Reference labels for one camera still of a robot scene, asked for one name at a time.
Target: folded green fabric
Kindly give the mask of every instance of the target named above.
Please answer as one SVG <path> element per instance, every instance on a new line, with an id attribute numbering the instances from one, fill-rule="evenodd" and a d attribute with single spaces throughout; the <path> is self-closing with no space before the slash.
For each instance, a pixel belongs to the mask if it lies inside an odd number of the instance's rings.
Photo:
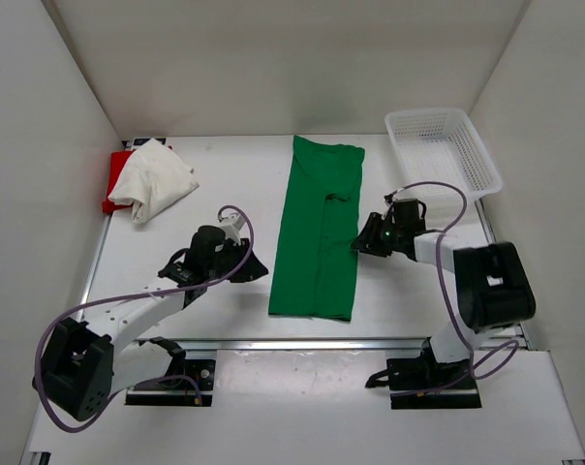
<path id="1" fill-rule="evenodd" d="M 269 315 L 349 321 L 364 149 L 294 137 Z"/>

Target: cable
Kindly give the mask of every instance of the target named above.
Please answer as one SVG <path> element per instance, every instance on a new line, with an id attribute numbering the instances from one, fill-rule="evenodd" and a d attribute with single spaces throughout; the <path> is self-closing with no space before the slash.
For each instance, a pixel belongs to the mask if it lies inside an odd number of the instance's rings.
<path id="1" fill-rule="evenodd" d="M 49 416 L 49 419 L 51 419 L 53 424 L 55 424 L 58 428 L 60 428 L 62 431 L 65 431 L 67 433 L 78 433 L 80 431 L 83 431 L 84 429 L 91 426 L 97 419 L 99 419 L 99 417 L 101 416 L 103 411 L 108 407 L 109 402 L 111 402 L 111 400 L 114 398 L 114 396 L 118 392 L 114 393 L 107 400 L 103 409 L 100 412 L 98 412 L 97 415 L 95 415 L 92 419 L 87 421 L 86 423 L 81 424 L 80 426 L 73 427 L 73 426 L 69 426 L 68 424 L 63 422 L 62 419 L 60 419 L 60 417 L 57 416 L 56 413 L 53 411 L 53 408 L 51 407 L 49 399 L 46 396 L 45 387 L 43 386 L 43 369 L 41 366 L 41 359 L 43 357 L 43 351 L 45 349 L 47 339 L 51 335 L 51 332 L 56 328 L 56 326 L 62 320 L 70 317 L 71 315 L 73 315 L 75 312 L 77 312 L 79 310 L 84 310 L 86 308 L 96 307 L 98 305 L 103 305 L 106 303 L 120 302 L 120 301 L 125 301 L 125 300 L 138 300 L 138 299 L 142 299 L 142 298 L 151 298 L 153 295 L 155 295 L 155 296 L 170 295 L 170 294 L 177 294 L 177 293 L 185 293 L 187 291 L 196 291 L 198 289 L 206 289 L 206 288 L 210 288 L 211 286 L 215 286 L 216 284 L 222 283 L 223 281 L 226 281 L 227 279 L 231 278 L 248 261 L 248 259 L 250 258 L 251 254 L 252 254 L 252 249 L 254 248 L 254 227 L 252 226 L 252 222 L 250 221 L 248 216 L 245 214 L 245 212 L 243 210 L 241 210 L 239 207 L 234 206 L 234 205 L 222 206 L 219 209 L 219 211 L 217 212 L 217 217 L 218 218 L 221 217 L 222 212 L 224 210 L 228 210 L 228 209 L 235 210 L 239 215 L 241 215 L 243 217 L 243 219 L 245 220 L 245 223 L 247 223 L 247 227 L 250 231 L 250 239 L 249 239 L 248 249 L 247 249 L 247 252 L 245 253 L 245 256 L 241 259 L 241 261 L 238 263 L 238 265 L 235 266 L 226 275 L 222 276 L 221 278 L 215 279 L 213 281 L 208 281 L 206 283 L 196 284 L 194 286 L 186 286 L 184 288 L 166 289 L 163 291 L 155 291 L 152 293 L 117 295 L 115 297 L 107 297 L 107 298 L 102 298 L 99 300 L 93 300 L 91 302 L 81 303 L 80 305 L 76 305 L 75 307 L 70 308 L 69 310 L 66 310 L 65 312 L 62 312 L 60 315 L 58 315 L 56 318 L 54 318 L 53 321 L 47 326 L 45 331 L 43 331 L 43 335 L 41 336 L 41 340 L 39 341 L 39 344 L 37 345 L 37 350 L 35 353 L 34 385 L 35 385 L 37 393 L 39 394 L 39 399 L 41 400 L 41 404 L 43 405 L 44 410 L 46 411 L 47 415 Z M 171 375 L 168 377 L 156 378 L 154 380 L 145 380 L 145 381 L 153 381 L 153 382 L 159 381 L 160 382 L 160 381 L 168 381 L 168 380 L 177 379 L 177 378 L 186 379 L 186 381 L 188 383 L 190 383 L 194 387 L 194 389 L 196 390 L 196 397 L 201 402 L 200 390 L 198 389 L 198 385 L 196 384 L 196 382 L 191 377 L 188 377 L 188 376 L 186 377 L 185 375 Z"/>
<path id="2" fill-rule="evenodd" d="M 467 196 L 465 196 L 465 193 L 463 191 L 461 191 L 460 189 L 458 189 L 456 186 L 453 186 L 451 184 L 447 184 L 446 182 L 419 181 L 419 182 L 414 182 L 412 184 L 408 184 L 405 187 L 401 187 L 400 189 L 393 191 L 391 194 L 388 194 L 386 197 L 393 197 L 393 196 L 395 196 L 403 191 L 406 191 L 408 189 L 412 189 L 412 188 L 418 187 L 418 186 L 428 186 L 428 185 L 447 187 L 448 189 L 451 189 L 456 194 L 458 194 L 458 196 L 460 196 L 460 199 L 462 201 L 461 209 L 458 212 L 458 214 L 456 215 L 456 217 L 441 231 L 441 233 L 439 234 L 439 237 L 437 238 L 437 246 L 435 248 L 435 261 L 437 264 L 437 276 L 439 278 L 439 287 L 441 288 L 441 294 L 443 295 L 444 302 L 446 303 L 446 309 L 447 309 L 447 313 L 449 314 L 449 320 L 451 321 L 452 325 L 454 326 L 454 331 L 456 332 L 456 335 L 458 336 L 460 341 L 463 343 L 463 345 L 467 349 L 467 352 L 469 352 L 469 370 L 465 374 L 463 374 L 463 376 L 456 379 L 455 381 L 452 381 L 451 383 L 448 383 L 448 384 L 440 386 L 440 387 L 432 387 L 430 389 L 408 390 L 408 391 L 397 392 L 397 393 L 392 394 L 393 396 L 398 396 L 398 397 L 405 396 L 405 395 L 422 395 L 422 394 L 427 394 L 427 393 L 432 393 L 432 392 L 439 392 L 439 391 L 442 391 L 444 389 L 451 388 L 454 385 L 457 385 L 462 380 L 467 378 L 467 376 L 471 376 L 474 380 L 486 379 L 489 376 L 492 376 L 495 373 L 497 373 L 504 366 L 506 366 L 506 364 L 508 364 L 508 362 L 514 357 L 514 355 L 518 351 L 518 347 L 519 347 L 518 341 L 516 339 L 510 339 L 508 342 L 505 342 L 504 344 L 500 345 L 499 347 L 496 347 L 495 349 L 490 351 L 488 354 L 483 356 L 478 362 L 475 362 L 474 348 L 469 343 L 469 341 L 467 340 L 467 338 L 463 334 L 462 329 L 458 325 L 458 321 L 456 319 L 454 309 L 451 305 L 451 301 L 449 300 L 449 294 L 447 293 L 446 278 L 444 276 L 444 269 L 442 267 L 442 261 L 441 261 L 441 244 L 442 244 L 447 232 L 449 230 L 451 230 L 454 226 L 456 226 L 456 224 L 463 218 L 463 216 L 465 216 L 465 212 L 467 211 Z M 508 353 L 506 358 L 504 358 L 495 368 L 484 373 L 483 375 L 479 375 L 479 376 L 476 375 L 476 368 L 482 366 L 484 362 L 486 362 L 488 359 L 490 359 L 492 356 L 496 355 L 498 352 L 502 351 L 503 349 L 506 349 L 508 346 L 512 346 L 512 350 Z"/>

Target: perforated basket bottom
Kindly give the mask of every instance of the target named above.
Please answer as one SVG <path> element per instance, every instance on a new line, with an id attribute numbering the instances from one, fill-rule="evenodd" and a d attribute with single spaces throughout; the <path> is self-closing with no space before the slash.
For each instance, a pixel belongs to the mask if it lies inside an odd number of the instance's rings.
<path id="1" fill-rule="evenodd" d="M 465 192 L 471 187 L 460 167 L 458 148 L 448 140 L 418 140 L 397 145 L 411 182 L 444 181 Z M 416 188 L 416 194 L 423 196 L 447 196 L 454 194 L 439 186 Z"/>

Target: red cloth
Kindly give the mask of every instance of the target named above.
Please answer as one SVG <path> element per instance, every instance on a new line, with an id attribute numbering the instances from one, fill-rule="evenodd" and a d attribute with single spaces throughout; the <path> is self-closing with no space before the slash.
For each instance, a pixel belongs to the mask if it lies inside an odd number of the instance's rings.
<path id="1" fill-rule="evenodd" d="M 120 172 L 125 167 L 125 163 L 129 160 L 130 155 L 134 153 L 134 150 L 125 150 L 122 152 L 114 152 L 109 158 L 109 181 L 108 181 L 108 193 L 106 199 L 102 203 L 103 212 L 107 215 L 111 214 L 112 211 L 120 210 L 122 208 L 129 208 L 130 205 L 117 205 L 113 201 L 108 200 L 109 193 L 113 190 L 118 180 Z"/>

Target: green cloth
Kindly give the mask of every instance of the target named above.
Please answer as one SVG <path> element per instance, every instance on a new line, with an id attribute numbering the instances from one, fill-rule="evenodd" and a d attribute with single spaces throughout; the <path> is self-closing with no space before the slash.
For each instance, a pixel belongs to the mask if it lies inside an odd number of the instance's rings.
<path id="1" fill-rule="evenodd" d="M 294 137 L 269 315 L 349 321 L 363 148 Z"/>

